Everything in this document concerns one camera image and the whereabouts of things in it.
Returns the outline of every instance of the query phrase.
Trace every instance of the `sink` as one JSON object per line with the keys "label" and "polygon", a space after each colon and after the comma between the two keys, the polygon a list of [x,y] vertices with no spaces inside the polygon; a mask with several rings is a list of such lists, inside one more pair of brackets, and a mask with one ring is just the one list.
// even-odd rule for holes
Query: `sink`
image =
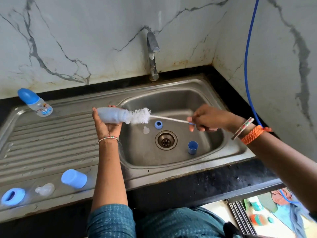
{"label": "sink", "polygon": [[[153,115],[186,120],[206,101],[202,93],[192,89],[160,90],[125,100],[121,107],[128,110],[147,107]],[[123,124],[121,143],[124,155],[122,159],[126,163],[146,167],[169,165],[196,159],[213,152],[224,142],[224,133],[221,129],[210,133],[199,132],[196,129],[190,132],[186,123],[162,119],[160,121],[163,123],[163,128],[158,130],[154,126],[157,120],[151,119],[145,125]],[[143,133],[144,126],[150,129],[148,134]],[[169,143],[167,147],[161,145],[165,142],[164,139],[160,139],[164,134],[169,135],[169,138],[165,139],[166,142],[176,144],[173,146]],[[190,155],[187,151],[188,142],[192,140],[198,143],[195,155]]]}
{"label": "sink", "polygon": [[[0,129],[0,197],[14,187],[25,189],[27,194],[16,206],[0,205],[0,222],[92,198],[99,152],[92,107],[146,107],[153,115],[181,120],[204,103],[225,109],[203,75],[49,103],[54,108],[50,116],[42,118],[27,106],[18,107]],[[240,140],[232,141],[232,134],[224,130],[190,132],[188,124],[169,120],[160,120],[163,127],[156,129],[156,121],[122,126],[119,155],[127,190],[254,156]],[[143,132],[144,126],[149,133]],[[199,146],[195,155],[187,151],[191,140]],[[71,168],[87,175],[83,188],[61,183],[61,175]],[[48,197],[38,195],[35,189],[46,183],[54,184],[54,193]]]}

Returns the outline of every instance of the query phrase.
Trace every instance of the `sink drain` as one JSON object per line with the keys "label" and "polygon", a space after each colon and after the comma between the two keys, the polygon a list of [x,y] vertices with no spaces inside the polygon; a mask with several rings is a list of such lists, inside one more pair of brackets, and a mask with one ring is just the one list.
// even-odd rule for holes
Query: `sink drain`
{"label": "sink drain", "polygon": [[162,150],[171,150],[177,145],[177,137],[172,131],[164,130],[157,134],[155,143]]}

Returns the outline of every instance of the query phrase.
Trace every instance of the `orange thread wristband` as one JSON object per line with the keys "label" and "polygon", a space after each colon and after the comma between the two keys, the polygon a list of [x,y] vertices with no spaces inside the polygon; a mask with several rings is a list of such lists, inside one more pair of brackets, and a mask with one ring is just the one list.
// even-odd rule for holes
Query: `orange thread wristband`
{"label": "orange thread wristband", "polygon": [[250,133],[248,133],[246,136],[244,136],[243,139],[241,139],[241,141],[245,145],[248,145],[253,140],[255,140],[257,137],[259,137],[264,131],[272,132],[272,129],[268,128],[268,127],[263,128],[261,125],[258,125],[254,129],[252,129]]}

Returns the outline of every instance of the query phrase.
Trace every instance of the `chrome faucet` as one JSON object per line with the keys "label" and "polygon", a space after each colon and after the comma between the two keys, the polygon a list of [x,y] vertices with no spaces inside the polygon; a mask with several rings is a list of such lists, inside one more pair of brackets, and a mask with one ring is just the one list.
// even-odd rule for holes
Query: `chrome faucet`
{"label": "chrome faucet", "polygon": [[147,42],[147,51],[149,53],[149,60],[150,60],[150,80],[156,81],[159,79],[159,74],[156,70],[156,63],[155,63],[155,53],[159,52],[159,45],[157,40],[154,36],[154,33],[149,31],[146,35],[146,42]]}

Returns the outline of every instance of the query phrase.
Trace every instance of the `bangle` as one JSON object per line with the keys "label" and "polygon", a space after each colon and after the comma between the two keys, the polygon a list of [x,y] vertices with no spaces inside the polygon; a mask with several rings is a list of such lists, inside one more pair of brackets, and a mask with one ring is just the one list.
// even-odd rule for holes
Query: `bangle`
{"label": "bangle", "polygon": [[261,125],[256,126],[254,129],[251,130],[250,133],[248,133],[241,141],[245,144],[248,145],[250,144],[253,140],[255,140],[257,137],[259,137],[264,131],[266,132],[272,132],[271,128],[265,127],[263,128]]}
{"label": "bangle", "polygon": [[235,140],[245,129],[248,127],[252,122],[254,121],[254,118],[249,118],[247,121],[244,122],[244,124],[235,132],[235,134],[232,136],[232,140]]}
{"label": "bangle", "polygon": [[98,144],[100,143],[100,141],[102,141],[102,140],[104,140],[104,139],[115,139],[115,140],[119,141],[119,138],[116,137],[116,136],[106,136],[106,137],[104,137],[104,138],[98,140]]}

